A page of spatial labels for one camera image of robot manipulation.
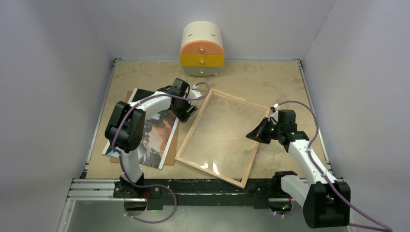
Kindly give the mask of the glossy printed photo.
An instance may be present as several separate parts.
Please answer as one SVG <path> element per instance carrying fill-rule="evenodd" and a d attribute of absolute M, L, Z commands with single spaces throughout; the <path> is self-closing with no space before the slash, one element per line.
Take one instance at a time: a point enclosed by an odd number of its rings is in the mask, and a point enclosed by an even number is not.
<path fill-rule="evenodd" d="M 153 93 L 152 91 L 138 89 L 138 92 L 136 94 L 137 98 L 135 100 L 137 101 L 139 99 L 146 98 L 152 95 L 152 93 Z M 130 103 L 125 103 L 123 101 L 120 101 L 116 104 L 114 111 L 113 111 L 113 115 L 111 117 L 113 119 L 113 123 L 109 123 L 108 125 L 109 136 L 111 137 L 115 136 L 117 127 L 120 125 L 121 121 L 123 120 L 123 117 L 126 115 L 126 113 L 129 111 L 130 108 L 131 108 Z M 171 128 L 170 123 L 164 120 L 165 117 L 161 118 L 162 121 L 160 121 L 160 123 L 158 123 L 159 122 L 158 120 L 151 121 L 150 120 L 151 117 L 154 116 L 155 114 L 152 114 L 145 121 L 143 130 L 142 130 L 142 135 L 140 137 L 141 141 L 138 144 L 138 147 L 135 150 L 130 152 L 131 155 L 136 154 L 138 156 L 139 164 L 144 165 L 144 166 L 150 166 L 150 167 L 153 167 L 155 163 L 158 164 L 157 162 L 161 161 L 161 156 L 158 154 L 157 155 L 149 154 L 150 150 L 155 149 L 157 150 L 158 153 L 160 152 L 160 148 L 158 147 L 161 147 L 161 145 L 164 143 L 163 140 L 168 139 L 169 137 L 168 131 Z"/>

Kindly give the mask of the brown cardboard backing board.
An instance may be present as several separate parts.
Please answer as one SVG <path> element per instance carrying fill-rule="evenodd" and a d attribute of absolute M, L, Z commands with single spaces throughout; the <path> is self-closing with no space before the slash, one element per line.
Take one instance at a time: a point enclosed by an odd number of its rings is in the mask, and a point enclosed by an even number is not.
<path fill-rule="evenodd" d="M 137 98 L 137 92 L 138 89 L 135 88 L 133 91 L 128 91 L 127 95 L 126 95 L 126 100 L 128 103 L 132 102 L 132 101 L 136 101 L 135 99 Z M 155 114 L 154 116 L 151 117 L 151 121 L 153 120 L 158 120 L 160 123 L 160 121 L 162 121 L 161 118 L 165 117 L 164 120 L 168 121 L 171 125 L 170 130 L 168 131 L 168 139 L 167 140 L 163 140 L 163 144 L 161 145 L 160 148 L 160 152 L 158 153 L 157 150 L 155 149 L 151 149 L 149 154 L 151 155 L 160 155 L 161 156 L 161 161 L 157 162 L 158 164 L 154 164 L 153 167 L 156 167 L 158 169 L 162 169 L 164 165 L 174 165 L 175 164 L 175 155 L 176 155 L 176 145 L 177 145 L 177 134 L 178 134 L 178 123 L 179 123 L 179 119 L 175 117 L 175 115 L 173 115 L 172 111 L 168 110 L 168 111 L 161 111 L 157 114 Z M 118 159 L 118 153 L 112 151 L 112 148 L 109 144 L 109 142 L 107 142 L 104 150 L 103 150 L 103 154 L 110 156 L 110 162 L 111 163 L 119 163 L 119 159 Z"/>

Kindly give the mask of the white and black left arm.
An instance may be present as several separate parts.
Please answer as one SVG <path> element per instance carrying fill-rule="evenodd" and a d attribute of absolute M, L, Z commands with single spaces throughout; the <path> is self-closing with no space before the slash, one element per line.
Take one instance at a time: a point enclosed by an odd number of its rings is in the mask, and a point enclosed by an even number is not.
<path fill-rule="evenodd" d="M 171 85 L 136 101 L 116 103 L 104 135 L 112 150 L 118 154 L 120 180 L 127 182 L 125 191 L 131 197 L 140 197 L 146 188 L 139 157 L 133 154 L 143 140 L 146 121 L 160 111 L 171 110 L 181 122 L 186 122 L 197 111 L 193 101 L 208 95 L 208 92 L 198 91 L 197 87 L 191 87 L 188 82 L 177 78 Z"/>

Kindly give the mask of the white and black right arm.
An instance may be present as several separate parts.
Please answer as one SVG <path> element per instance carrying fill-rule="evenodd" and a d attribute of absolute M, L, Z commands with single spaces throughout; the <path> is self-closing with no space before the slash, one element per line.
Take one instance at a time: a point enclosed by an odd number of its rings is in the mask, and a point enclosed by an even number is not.
<path fill-rule="evenodd" d="M 350 200 L 349 185 L 329 173 L 309 147 L 308 136 L 297 129 L 295 111 L 272 107 L 271 112 L 246 138 L 262 144 L 278 141 L 305 175 L 302 180 L 292 171 L 276 172 L 278 180 L 271 184 L 272 192 L 279 197 L 288 194 L 296 200 L 303 209 L 306 224 L 312 229 L 348 226 L 350 207 L 341 197 Z"/>

